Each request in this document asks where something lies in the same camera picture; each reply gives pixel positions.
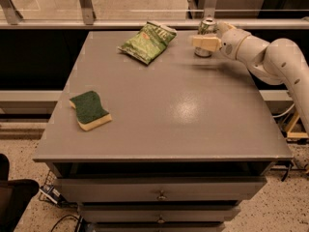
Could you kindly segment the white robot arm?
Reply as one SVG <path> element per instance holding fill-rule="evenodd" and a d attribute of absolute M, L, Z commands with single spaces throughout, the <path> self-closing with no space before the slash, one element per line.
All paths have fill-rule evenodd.
<path fill-rule="evenodd" d="M 253 75 L 269 85 L 284 84 L 303 127 L 309 132 L 309 67 L 295 42 L 277 39 L 269 43 L 220 21 L 215 33 L 194 35 L 190 43 L 210 52 L 219 50 L 226 58 L 242 62 Z"/>

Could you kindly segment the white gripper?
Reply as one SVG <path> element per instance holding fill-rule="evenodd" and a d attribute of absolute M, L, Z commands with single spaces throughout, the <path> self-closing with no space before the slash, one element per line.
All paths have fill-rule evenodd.
<path fill-rule="evenodd" d="M 196 35 L 192 37 L 192 45 L 211 52 L 220 49 L 222 55 L 228 59 L 242 61 L 240 47 L 250 36 L 250 33 L 242 29 L 235 29 L 234 25 L 225 21 L 219 21 L 217 27 L 221 33 L 220 39 L 216 36 Z"/>

